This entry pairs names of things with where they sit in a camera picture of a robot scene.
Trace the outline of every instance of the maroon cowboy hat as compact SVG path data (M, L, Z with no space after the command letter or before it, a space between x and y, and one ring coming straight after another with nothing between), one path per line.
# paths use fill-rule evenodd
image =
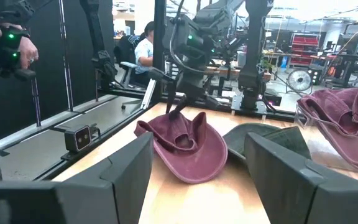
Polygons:
M358 88L319 90L298 100L337 152L358 168Z
M182 181L198 184L216 177L227 160L222 136L206 122L204 112L193 121L182 114L170 121L168 114L146 123L138 121L136 136L154 134L155 151L167 167Z

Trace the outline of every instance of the ceiling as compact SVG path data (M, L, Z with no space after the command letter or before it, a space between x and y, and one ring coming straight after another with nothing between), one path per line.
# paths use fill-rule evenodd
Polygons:
M120 12L134 12L137 1L144 0L118 0L113 1L114 7ZM167 15L174 16L178 9L180 0L167 0ZM207 6L209 0L201 0L201 8ZM197 0L185 0L182 13L190 17L196 14ZM348 11L358 7L358 1L354 0L274 0L274 8L270 11L271 16L290 16L300 21L322 19L324 16L337 19L358 20L358 10L332 16L338 12ZM237 11L239 16L247 17L245 3Z

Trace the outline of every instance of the black metal frame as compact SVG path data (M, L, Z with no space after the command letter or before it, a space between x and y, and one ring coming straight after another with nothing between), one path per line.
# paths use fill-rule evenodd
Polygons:
M166 5L167 0L155 0L155 14L154 14L154 61L153 61L153 67L164 71L165 70L165 60L164 60L164 54L163 54L163 47L162 47L162 39L165 34L165 16L166 16ZM100 93L109 94L109 95L115 95L115 96L125 96L125 97L131 97L131 98L137 98L142 99L145 95L145 91L142 90L98 90ZM89 148L87 148L85 151L77 154L75 157L72 157L71 160L61 160L58 161L56 164L51 166L51 168L45 170L42 172L35 180L52 180L59 174L61 174L64 170L72 166L74 163L78 162L80 159L84 158L88 153L90 153L92 150L96 149L98 146L100 146L103 142L108 140L111 136L118 133L122 128L127 126L129 123L131 123L133 120L144 114L149 109L153 108L158 103L166 103L167 102L168 95L167 93L163 92L163 86L160 82L157 82L155 86L155 90L153 92L152 101L150 102L150 106L143 110L138 109L135 111L132 115L130 115L128 118L123 119L120 123L114 125L109 130L107 130L105 133L101 135L100 138L95 140ZM178 103L180 101L180 97L175 97L175 102ZM202 109L208 109L208 110L215 110L215 111L221 111L225 113L231 113L232 109L229 105L221 105L218 106L215 109L208 108L206 106L206 103L202 100L198 100L194 103L192 103L190 106L195 108L202 108ZM244 115L244 116L251 116L251 117L259 117L259 114L256 113L246 113L245 111L236 111L236 114L238 115ZM294 122L295 119L295 113L289 112L289 111L276 111L275 113L268 111L266 115L267 119L276 119L280 121L287 121L287 122Z

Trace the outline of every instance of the fan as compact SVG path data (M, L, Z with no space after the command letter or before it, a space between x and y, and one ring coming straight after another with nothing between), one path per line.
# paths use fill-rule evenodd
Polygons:
M285 89L288 92L303 92L310 88L310 93L313 90L313 83L311 81L311 77L309 73L305 70L294 70L292 71L287 78L287 83Z

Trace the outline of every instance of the black backdrop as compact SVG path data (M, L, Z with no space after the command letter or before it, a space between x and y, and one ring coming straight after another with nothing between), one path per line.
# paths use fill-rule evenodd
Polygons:
M99 16L104 42L112 55L114 48L112 1L101 0ZM92 44L85 14L76 0L64 0L68 39L68 63L73 85L74 104L94 99ZM41 118L46 119L68 109L63 41L60 35L58 0L51 2L33 17L28 27L39 50L34 63L40 97ZM35 109L30 83L14 78L0 78L0 139L35 123Z

